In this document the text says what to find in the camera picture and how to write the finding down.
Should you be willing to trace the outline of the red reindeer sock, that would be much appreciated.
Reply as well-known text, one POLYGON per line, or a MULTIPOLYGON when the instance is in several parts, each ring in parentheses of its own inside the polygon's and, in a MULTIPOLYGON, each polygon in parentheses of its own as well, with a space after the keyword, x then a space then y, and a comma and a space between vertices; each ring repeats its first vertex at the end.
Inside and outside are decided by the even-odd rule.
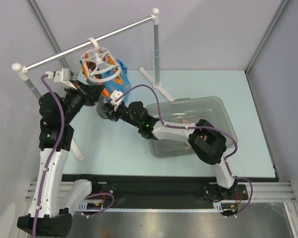
POLYGON ((190 120, 187 120, 187 119, 183 119, 183 120, 181 121, 181 123, 182 123, 182 124, 192 124, 192 123, 194 123, 194 122, 192 122, 192 121, 190 121, 190 120))
POLYGON ((185 144, 189 148, 204 148, 209 145, 208 139, 208 133, 205 129, 196 129, 188 135, 185 144))

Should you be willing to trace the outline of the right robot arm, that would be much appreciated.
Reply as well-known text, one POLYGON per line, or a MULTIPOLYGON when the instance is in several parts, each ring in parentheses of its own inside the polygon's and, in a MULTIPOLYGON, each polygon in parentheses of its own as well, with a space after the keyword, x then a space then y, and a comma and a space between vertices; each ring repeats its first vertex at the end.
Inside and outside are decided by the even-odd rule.
POLYGON ((226 142, 230 139, 237 147, 236 140, 227 132, 213 127, 207 120, 181 124, 164 121, 151 116, 140 101, 125 105, 115 101, 105 103, 105 114, 111 121, 122 120, 138 129, 147 140, 172 140, 189 144, 197 157, 209 164, 215 175, 221 199, 231 199, 237 193, 237 177, 229 168, 226 142))

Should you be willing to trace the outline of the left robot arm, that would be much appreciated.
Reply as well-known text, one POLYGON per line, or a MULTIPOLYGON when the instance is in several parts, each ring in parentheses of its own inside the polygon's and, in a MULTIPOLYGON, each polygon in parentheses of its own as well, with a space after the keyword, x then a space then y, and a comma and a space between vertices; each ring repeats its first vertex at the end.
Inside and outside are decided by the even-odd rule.
POLYGON ((74 87, 60 97, 42 77, 48 92, 39 98, 40 168, 34 196, 26 215, 17 220, 17 227, 32 237, 65 238, 72 227, 75 212, 83 200, 95 198, 99 185, 87 179, 78 179, 71 189, 60 197, 64 166, 68 158, 74 128, 72 120, 82 107, 94 106, 104 85, 87 85, 78 80, 74 87))

